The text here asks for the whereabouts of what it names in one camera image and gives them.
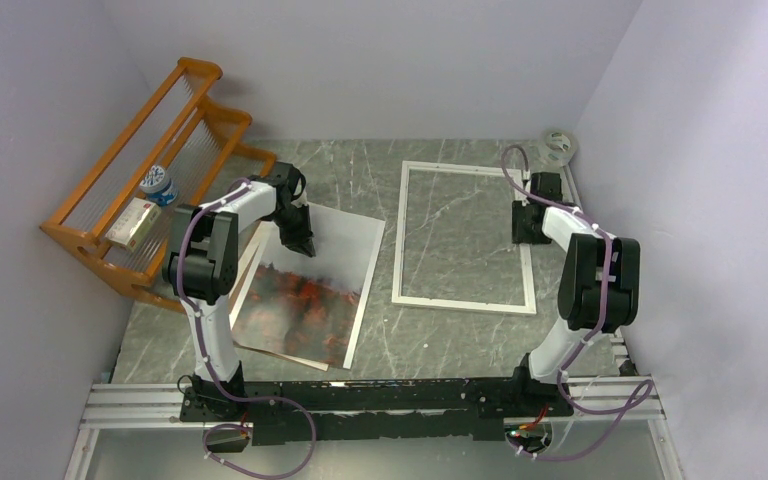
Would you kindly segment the brown frame backing board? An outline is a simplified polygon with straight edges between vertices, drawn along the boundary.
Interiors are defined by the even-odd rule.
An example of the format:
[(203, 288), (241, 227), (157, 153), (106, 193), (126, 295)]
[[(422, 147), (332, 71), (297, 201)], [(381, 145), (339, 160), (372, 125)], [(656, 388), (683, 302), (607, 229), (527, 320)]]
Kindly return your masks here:
[[(231, 329), (234, 328), (239, 312), (242, 307), (242, 301), (244, 297), (243, 290), (246, 284), (247, 275), (249, 271), (252, 269), (252, 266), (254, 264), (254, 259), (257, 256), (261, 243), (266, 239), (267, 234), (268, 234), (267, 227), (265, 226), (255, 227), (251, 237), (249, 238), (249, 242), (243, 249), (238, 259), (237, 277), (236, 277), (234, 286), (232, 287), (232, 290), (229, 294), (229, 300), (228, 300), (229, 325)], [(279, 358), (279, 359), (296, 363), (299, 365), (303, 365), (305, 367), (312, 368), (321, 372), (327, 372), (329, 370), (329, 365), (322, 362), (316, 362), (313, 360), (307, 360), (299, 357), (294, 357), (294, 356), (280, 354), (280, 353), (274, 353), (267, 350), (256, 349), (251, 347), (247, 347), (247, 350), (268, 355), (270, 357)]]

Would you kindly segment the white picture frame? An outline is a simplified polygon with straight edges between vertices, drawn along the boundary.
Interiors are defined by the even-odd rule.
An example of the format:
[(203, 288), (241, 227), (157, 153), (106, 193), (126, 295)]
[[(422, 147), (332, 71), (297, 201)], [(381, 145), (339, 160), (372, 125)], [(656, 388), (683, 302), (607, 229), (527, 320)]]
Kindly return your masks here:
[(391, 300), (400, 306), (531, 316), (531, 249), (511, 240), (500, 168), (405, 161)]

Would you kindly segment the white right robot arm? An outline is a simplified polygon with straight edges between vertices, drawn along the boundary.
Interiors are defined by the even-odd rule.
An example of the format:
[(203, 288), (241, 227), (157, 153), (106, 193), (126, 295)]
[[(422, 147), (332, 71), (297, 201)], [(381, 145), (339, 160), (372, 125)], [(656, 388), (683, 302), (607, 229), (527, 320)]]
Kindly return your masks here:
[(632, 238), (602, 235), (600, 228), (573, 213), (557, 173), (536, 173), (523, 184), (524, 200), (512, 202), (515, 244), (554, 243), (565, 253), (557, 292), (558, 319), (542, 343), (525, 357), (531, 377), (509, 392), (513, 408), (532, 415), (548, 401), (545, 384), (564, 377), (574, 352), (615, 333), (636, 318), (641, 245)]

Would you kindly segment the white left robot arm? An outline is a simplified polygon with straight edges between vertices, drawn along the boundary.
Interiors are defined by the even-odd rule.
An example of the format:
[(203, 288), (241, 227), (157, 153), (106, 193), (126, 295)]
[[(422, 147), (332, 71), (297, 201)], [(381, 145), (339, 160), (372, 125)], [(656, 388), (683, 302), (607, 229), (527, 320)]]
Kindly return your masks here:
[(242, 363), (231, 337), (230, 293), (238, 274), (239, 236), (266, 221), (277, 227), (282, 246), (315, 256), (306, 178), (290, 163), (277, 162), (265, 176), (232, 184), (218, 199), (181, 205), (174, 211), (162, 277), (185, 309), (196, 352), (193, 388), (214, 386), (209, 410), (222, 420), (246, 406)]

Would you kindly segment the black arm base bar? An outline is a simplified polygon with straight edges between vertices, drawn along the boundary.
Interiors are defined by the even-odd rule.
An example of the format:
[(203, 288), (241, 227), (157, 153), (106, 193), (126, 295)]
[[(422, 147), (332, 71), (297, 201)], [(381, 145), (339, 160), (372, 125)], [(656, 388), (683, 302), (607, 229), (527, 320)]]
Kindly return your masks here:
[(245, 383), (232, 401), (207, 384), (183, 392), (184, 423), (244, 423), (256, 446), (288, 442), (440, 438), (494, 441), (537, 417), (566, 418), (573, 409), (554, 385), (516, 369), (513, 376)]

